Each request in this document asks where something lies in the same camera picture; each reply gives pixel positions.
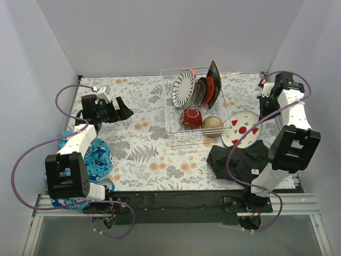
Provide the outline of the black striped cloth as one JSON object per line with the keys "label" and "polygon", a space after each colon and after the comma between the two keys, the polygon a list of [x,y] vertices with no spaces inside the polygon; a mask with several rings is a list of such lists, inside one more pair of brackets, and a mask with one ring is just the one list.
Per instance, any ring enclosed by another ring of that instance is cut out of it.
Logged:
{"label": "black striped cloth", "polygon": [[[226,171],[226,161],[233,147],[212,146],[207,157],[207,164],[213,169],[217,179],[231,180]],[[237,148],[229,162],[229,170],[235,178],[250,183],[267,166],[268,147],[262,140],[247,148]]]}

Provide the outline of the blue patterned cloth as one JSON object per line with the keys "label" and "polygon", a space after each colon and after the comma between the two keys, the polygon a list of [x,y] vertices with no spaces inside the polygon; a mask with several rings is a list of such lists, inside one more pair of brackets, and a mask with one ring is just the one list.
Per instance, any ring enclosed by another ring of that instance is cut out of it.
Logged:
{"label": "blue patterned cloth", "polygon": [[[61,139],[59,147],[62,149],[71,137]],[[88,148],[84,156],[84,164],[87,169],[90,182],[96,185],[102,185],[114,191],[115,185],[109,179],[109,173],[113,170],[113,162],[111,157],[111,150],[109,145],[99,139],[95,138]],[[51,199],[53,207],[69,205],[75,202],[80,202],[83,199],[67,198],[67,199]],[[90,207],[90,203],[76,204],[68,206],[65,209],[69,210],[83,210]]]}

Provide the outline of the orange round plate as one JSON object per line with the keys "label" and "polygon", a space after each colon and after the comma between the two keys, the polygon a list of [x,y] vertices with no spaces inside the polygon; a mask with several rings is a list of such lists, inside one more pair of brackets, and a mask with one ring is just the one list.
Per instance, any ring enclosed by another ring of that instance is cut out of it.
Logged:
{"label": "orange round plate", "polygon": [[214,82],[213,82],[213,79],[209,76],[206,77],[206,81],[208,83],[208,91],[207,91],[207,96],[206,96],[204,104],[208,105],[214,93]]}

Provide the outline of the beige bowl black inside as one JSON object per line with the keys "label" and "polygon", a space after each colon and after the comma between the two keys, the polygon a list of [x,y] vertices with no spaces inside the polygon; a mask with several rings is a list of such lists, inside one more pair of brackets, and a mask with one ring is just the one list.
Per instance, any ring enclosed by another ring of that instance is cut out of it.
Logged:
{"label": "beige bowl black inside", "polygon": [[210,138],[219,137],[223,133],[223,122],[217,116],[206,117],[201,124],[201,131],[203,135]]}

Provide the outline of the black floral square plate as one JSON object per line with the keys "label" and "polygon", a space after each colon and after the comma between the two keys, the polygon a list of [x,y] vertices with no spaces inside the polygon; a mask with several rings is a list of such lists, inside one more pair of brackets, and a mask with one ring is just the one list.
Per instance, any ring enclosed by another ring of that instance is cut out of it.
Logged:
{"label": "black floral square plate", "polygon": [[216,102],[222,88],[222,82],[221,82],[221,77],[219,74],[219,71],[217,69],[217,65],[214,60],[211,61],[208,72],[207,72],[207,77],[210,77],[213,80],[214,84],[214,90],[213,90],[213,96],[208,102],[208,109],[211,109]]}

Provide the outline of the red floral bowl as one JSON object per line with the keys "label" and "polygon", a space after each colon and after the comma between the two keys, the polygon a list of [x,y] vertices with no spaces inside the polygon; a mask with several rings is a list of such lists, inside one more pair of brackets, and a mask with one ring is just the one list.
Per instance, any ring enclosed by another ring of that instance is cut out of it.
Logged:
{"label": "red floral bowl", "polygon": [[181,114],[181,124],[191,130],[197,129],[202,124],[202,113],[197,108],[186,108]]}

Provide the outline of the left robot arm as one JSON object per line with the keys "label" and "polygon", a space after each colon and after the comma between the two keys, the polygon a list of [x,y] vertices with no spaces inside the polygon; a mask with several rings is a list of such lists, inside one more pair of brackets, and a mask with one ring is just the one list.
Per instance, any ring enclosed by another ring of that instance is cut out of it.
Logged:
{"label": "left robot arm", "polygon": [[75,128],[66,145],[56,154],[45,159],[48,193],[52,200],[80,199],[68,205],[59,205],[58,209],[95,202],[95,207],[101,213],[108,213],[113,208],[113,200],[107,196],[103,185],[92,183],[87,173],[84,157],[97,137],[102,123],[115,123],[130,118],[134,113],[117,97],[118,109],[105,92],[97,92],[82,97],[83,109],[73,117]]}

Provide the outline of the clear glass plate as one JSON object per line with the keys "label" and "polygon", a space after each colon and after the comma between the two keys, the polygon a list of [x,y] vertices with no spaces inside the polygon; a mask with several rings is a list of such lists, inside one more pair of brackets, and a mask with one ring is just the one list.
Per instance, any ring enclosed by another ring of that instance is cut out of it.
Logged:
{"label": "clear glass plate", "polygon": [[193,104],[195,106],[198,106],[202,103],[204,99],[206,87],[205,87],[205,82],[201,78],[197,80],[196,85],[197,85],[197,94],[196,94],[196,98]]}

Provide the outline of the strawberry pattern white plate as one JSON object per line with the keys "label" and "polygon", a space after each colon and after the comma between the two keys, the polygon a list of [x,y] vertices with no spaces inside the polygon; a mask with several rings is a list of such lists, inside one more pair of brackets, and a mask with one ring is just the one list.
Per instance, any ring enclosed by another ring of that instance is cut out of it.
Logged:
{"label": "strawberry pattern white plate", "polygon": [[[222,142],[226,147],[234,146],[238,140],[250,130],[259,120],[259,115],[248,110],[239,111],[231,116],[232,126],[222,134]],[[262,125],[252,129],[250,133],[238,144],[238,148],[252,146],[261,135]]]}

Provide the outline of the black round plate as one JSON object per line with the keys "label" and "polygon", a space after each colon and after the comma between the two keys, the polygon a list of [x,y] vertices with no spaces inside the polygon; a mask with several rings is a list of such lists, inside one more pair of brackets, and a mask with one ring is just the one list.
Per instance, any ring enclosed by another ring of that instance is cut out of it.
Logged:
{"label": "black round plate", "polygon": [[205,86],[205,91],[204,91],[204,97],[201,101],[201,105],[205,105],[205,102],[206,102],[206,98],[207,98],[207,95],[208,95],[208,89],[209,89],[209,84],[206,80],[205,77],[201,77],[199,78],[200,81],[202,81],[204,83],[204,86]]}

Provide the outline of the striped white round plate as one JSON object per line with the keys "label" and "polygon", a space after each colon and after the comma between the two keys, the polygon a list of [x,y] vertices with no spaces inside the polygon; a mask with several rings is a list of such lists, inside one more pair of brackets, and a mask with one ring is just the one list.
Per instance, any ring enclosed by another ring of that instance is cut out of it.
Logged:
{"label": "striped white round plate", "polygon": [[195,99],[196,79],[193,77],[190,69],[182,71],[175,83],[172,90],[172,101],[176,108],[187,108],[194,103]]}

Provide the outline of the pink plastic cup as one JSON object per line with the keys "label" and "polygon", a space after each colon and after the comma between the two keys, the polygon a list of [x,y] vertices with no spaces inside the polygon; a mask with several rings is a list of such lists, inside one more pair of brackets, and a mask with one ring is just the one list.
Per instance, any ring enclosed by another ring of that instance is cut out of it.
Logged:
{"label": "pink plastic cup", "polygon": [[197,72],[194,69],[190,69],[190,72],[192,72],[193,77],[196,78]]}

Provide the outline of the floral tablecloth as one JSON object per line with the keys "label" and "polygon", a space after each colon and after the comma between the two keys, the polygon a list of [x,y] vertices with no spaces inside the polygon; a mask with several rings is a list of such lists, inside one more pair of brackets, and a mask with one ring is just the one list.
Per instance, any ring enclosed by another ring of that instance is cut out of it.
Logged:
{"label": "floral tablecloth", "polygon": [[182,133],[174,111],[165,112],[171,99],[163,89],[161,76],[83,77],[75,96],[72,114],[81,110],[81,98],[89,87],[109,86],[110,96],[122,97],[133,111],[126,121],[104,124],[99,138],[112,153],[109,179],[117,191],[151,190],[232,190],[233,181],[215,177],[207,164],[212,146],[221,146],[220,137],[201,133]]}

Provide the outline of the black base bar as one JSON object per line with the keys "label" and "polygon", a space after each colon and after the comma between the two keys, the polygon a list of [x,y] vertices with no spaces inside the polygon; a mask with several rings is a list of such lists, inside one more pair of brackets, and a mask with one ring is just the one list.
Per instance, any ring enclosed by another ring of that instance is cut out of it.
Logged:
{"label": "black base bar", "polygon": [[242,190],[117,191],[109,197],[127,203],[136,223],[238,224]]}

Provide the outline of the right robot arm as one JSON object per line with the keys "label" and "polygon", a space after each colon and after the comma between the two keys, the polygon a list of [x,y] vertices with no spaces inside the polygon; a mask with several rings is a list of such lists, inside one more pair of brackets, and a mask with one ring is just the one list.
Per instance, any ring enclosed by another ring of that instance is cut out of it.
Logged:
{"label": "right robot arm", "polygon": [[264,207],[270,193],[286,177],[307,168],[321,140],[321,134],[313,131],[308,123],[304,101],[308,97],[304,87],[306,80],[295,82],[294,73],[278,71],[274,82],[260,81],[263,89],[259,97],[259,121],[267,121],[280,115],[283,126],[270,146],[267,165],[241,198],[247,212]]}

